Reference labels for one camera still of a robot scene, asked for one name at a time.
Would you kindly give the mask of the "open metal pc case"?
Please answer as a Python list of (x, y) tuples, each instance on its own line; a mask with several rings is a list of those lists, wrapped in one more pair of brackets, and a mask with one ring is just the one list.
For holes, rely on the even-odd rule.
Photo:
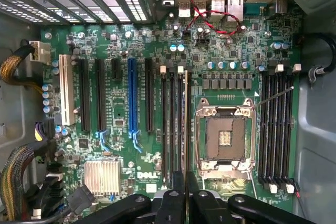
[[(202, 27), (226, 39), (242, 34), (252, 20), (289, 22), (301, 71), (294, 173), (298, 192), (292, 209), (285, 211), (316, 224), (336, 224), (336, 0), (0, 0), (0, 13), (38, 27), (40, 38), (29, 41), (41, 42), (52, 27), (144, 27), (169, 22), (186, 29)], [(35, 50), (29, 41), (1, 64), (0, 78), (39, 95), (34, 111), (41, 116), (36, 123), (47, 119), (45, 63), (30, 61)], [(117, 202), (98, 207), (94, 195), (92, 205), (75, 215), (66, 198), (77, 187), (65, 197), (53, 197), (64, 177), (47, 168), (55, 137), (36, 141), (35, 123), (33, 139), (11, 151), (0, 173), (0, 223), (75, 224)], [(165, 190), (169, 189), (145, 196), (152, 200)]]

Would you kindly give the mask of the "thin metal locking lever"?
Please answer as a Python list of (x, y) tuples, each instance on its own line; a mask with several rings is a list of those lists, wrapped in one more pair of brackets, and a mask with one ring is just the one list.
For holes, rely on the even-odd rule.
[(284, 91), (281, 91), (281, 92), (279, 92), (279, 93), (277, 93), (277, 94), (275, 94), (275, 95), (273, 95), (273, 96), (271, 96), (271, 97), (269, 97), (269, 98), (267, 98), (267, 99), (264, 99), (264, 100), (260, 101), (259, 103), (255, 104), (255, 105), (252, 106), (251, 108), (252, 108), (252, 109), (255, 109), (255, 108), (257, 108), (257, 107), (259, 107), (259, 106), (261, 106), (261, 105), (263, 105), (263, 104), (265, 104), (265, 103), (267, 103), (267, 102), (269, 102), (269, 101), (271, 101), (271, 100), (273, 100), (273, 99), (275, 99), (275, 98), (277, 98), (277, 97), (279, 97), (279, 96), (282, 96), (282, 95), (284, 95), (284, 94), (286, 94), (286, 93), (292, 91), (293, 89), (294, 89), (294, 86), (291, 86), (291, 87), (287, 88), (287, 89), (284, 90)]

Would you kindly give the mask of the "RAM module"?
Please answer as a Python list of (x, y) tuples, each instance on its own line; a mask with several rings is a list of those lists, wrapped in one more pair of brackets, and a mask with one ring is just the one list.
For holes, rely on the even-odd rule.
[(192, 74), (188, 72), (187, 74), (187, 155), (186, 155), (186, 170), (189, 172), (191, 170), (191, 108), (192, 108), (192, 98), (191, 98), (191, 78)]

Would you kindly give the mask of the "black power connector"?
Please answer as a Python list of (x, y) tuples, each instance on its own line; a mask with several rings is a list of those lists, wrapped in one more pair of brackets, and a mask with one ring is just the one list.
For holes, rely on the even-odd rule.
[(42, 122), (36, 122), (34, 136), (38, 142), (52, 140), (55, 137), (54, 119), (47, 118)]

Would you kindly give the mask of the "green motherboard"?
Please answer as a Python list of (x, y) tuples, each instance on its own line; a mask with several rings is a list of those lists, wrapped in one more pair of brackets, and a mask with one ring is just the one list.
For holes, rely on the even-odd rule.
[[(214, 105), (241, 105), (251, 98), (254, 105), (261, 101), (262, 73), (279, 74), (279, 92), (286, 90), (286, 69), (301, 71), (300, 52), (292, 46), (289, 22), (252, 20), (243, 27), (243, 33), (234, 38), (212, 35), (202, 27), (186, 29), (183, 24), (164, 22), (159, 25), (135, 27), (73, 26), (52, 27), (45, 31), (45, 43), (51, 46), (51, 63), (44, 66), (43, 104), (47, 118), (55, 121), (55, 143), (50, 151), (48, 171), (62, 173), (63, 179), (55, 186), (56, 198), (71, 194), (84, 185), (83, 166), (87, 161), (113, 160), (120, 162), (121, 191), (117, 195), (95, 195), (96, 206), (103, 207), (134, 193), (149, 197), (170, 189), (170, 109), (169, 71), (175, 77), (175, 163), (177, 169), (177, 67), (183, 66), (191, 78), (191, 170), (202, 189), (210, 189), (222, 199), (234, 194), (246, 194), (270, 205), (291, 210), (295, 194), (285, 191), (282, 178), (284, 167), (285, 116), (283, 127), (281, 185), (276, 194), (269, 189), (268, 129), (266, 182), (258, 181), (260, 107), (255, 108), (256, 165), (247, 179), (203, 179), (195, 163), (195, 112), (201, 98)], [(60, 111), (59, 55), (70, 55), (73, 67), (74, 115), (73, 125), (62, 125)], [(121, 63), (121, 80), (112, 80), (111, 59)], [(135, 58), (138, 67), (138, 141), (139, 153), (129, 138), (128, 59)], [(144, 61), (153, 61), (154, 73), (154, 129), (146, 131)], [(91, 130), (81, 129), (78, 60), (89, 64)], [(102, 150), (97, 131), (97, 93), (95, 60), (104, 60), (106, 82), (106, 147)], [(160, 66), (166, 66), (166, 122), (167, 122), (167, 183), (162, 174), (162, 105)], [(183, 76), (183, 142), (184, 159), (184, 83)]]

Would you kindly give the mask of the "short black expansion slot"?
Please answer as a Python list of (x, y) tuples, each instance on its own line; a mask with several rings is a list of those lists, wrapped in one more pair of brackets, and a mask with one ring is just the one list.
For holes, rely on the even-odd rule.
[(111, 59), (111, 75), (112, 80), (121, 80), (121, 63), (117, 58)]

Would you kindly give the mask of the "white power connector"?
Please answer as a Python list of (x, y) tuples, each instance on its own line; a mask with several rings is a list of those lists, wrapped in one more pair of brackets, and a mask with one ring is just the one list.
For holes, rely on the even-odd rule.
[(41, 41), (29, 41), (29, 44), (34, 48), (34, 53), (29, 54), (31, 62), (51, 63), (51, 46), (50, 43)]

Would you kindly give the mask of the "white expansion slot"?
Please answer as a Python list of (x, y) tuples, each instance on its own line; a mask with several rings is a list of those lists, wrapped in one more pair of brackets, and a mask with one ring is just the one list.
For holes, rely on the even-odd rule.
[(73, 67), (70, 55), (59, 55), (59, 80), (60, 80), (60, 111), (62, 125), (73, 125), (74, 115), (74, 85)]

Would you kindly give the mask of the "metal socket cover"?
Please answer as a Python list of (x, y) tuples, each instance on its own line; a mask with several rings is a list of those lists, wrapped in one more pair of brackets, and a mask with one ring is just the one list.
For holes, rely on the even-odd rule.
[(219, 169), (202, 169), (198, 172), (204, 179), (247, 179), (250, 176), (247, 171), (232, 169), (228, 165), (220, 165)]

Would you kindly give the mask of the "long black expansion slot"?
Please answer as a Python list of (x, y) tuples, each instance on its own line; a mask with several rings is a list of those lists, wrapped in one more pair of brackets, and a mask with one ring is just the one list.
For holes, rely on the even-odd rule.
[(79, 91), (80, 91), (80, 118), (81, 129), (90, 132), (90, 85), (89, 85), (89, 64), (86, 59), (78, 60)]
[(97, 131), (96, 136), (99, 138), (102, 150), (108, 152), (105, 139), (108, 132), (106, 120), (106, 82), (104, 60), (95, 60), (96, 68), (96, 93), (97, 93)]
[(154, 73), (153, 61), (146, 58), (145, 70), (145, 106), (146, 106), (146, 131), (151, 133), (154, 129)]

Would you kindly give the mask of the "ram slot white latches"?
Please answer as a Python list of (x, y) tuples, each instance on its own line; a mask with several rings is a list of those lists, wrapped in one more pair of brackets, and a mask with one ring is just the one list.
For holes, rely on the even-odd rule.
[(276, 126), (277, 126), (277, 98), (279, 93), (279, 74), (270, 75), (270, 101), (269, 101), (269, 129), (268, 129), (268, 169), (267, 178), (269, 180), (269, 189), (272, 194), (276, 194), (278, 186), (274, 180), (275, 173), (275, 147), (276, 147)]
[(177, 67), (177, 169), (182, 171), (183, 142), (183, 76), (184, 67)]
[(294, 72), (293, 67), (286, 69), (286, 88), (294, 87), (285, 94), (285, 145), (282, 178), (285, 181), (285, 191), (295, 194), (298, 190), (295, 179), (295, 154), (297, 141), (297, 116), (299, 102), (299, 72)]
[(166, 122), (166, 66), (160, 66), (161, 75), (161, 105), (162, 105), (162, 174), (163, 183), (167, 183), (167, 122)]

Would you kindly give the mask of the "grey power supply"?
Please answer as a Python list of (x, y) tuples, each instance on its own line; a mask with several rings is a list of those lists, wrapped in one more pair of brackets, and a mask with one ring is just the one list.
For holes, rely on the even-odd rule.
[[(0, 13), (0, 66), (25, 41), (40, 38), (39, 28)], [(39, 95), (0, 78), (0, 173), (11, 151), (33, 139), (32, 126), (40, 118)]]

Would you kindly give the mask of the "blue expansion slot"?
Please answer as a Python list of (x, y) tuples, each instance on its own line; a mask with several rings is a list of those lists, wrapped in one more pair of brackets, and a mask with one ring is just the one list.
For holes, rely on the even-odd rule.
[(135, 58), (128, 59), (128, 105), (129, 105), (129, 138), (133, 147), (142, 152), (138, 141), (138, 67)]

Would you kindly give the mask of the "cpu socket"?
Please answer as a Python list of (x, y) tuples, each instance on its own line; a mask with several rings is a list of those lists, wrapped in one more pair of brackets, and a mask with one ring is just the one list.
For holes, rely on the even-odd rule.
[(241, 105), (214, 105), (201, 98), (195, 112), (197, 171), (220, 165), (247, 171), (256, 165), (256, 109), (251, 98)]

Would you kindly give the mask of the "silver finned heatsink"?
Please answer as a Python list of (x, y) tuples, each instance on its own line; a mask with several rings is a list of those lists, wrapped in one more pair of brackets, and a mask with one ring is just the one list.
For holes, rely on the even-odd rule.
[(87, 161), (83, 166), (84, 184), (93, 195), (117, 195), (121, 191), (120, 162)]

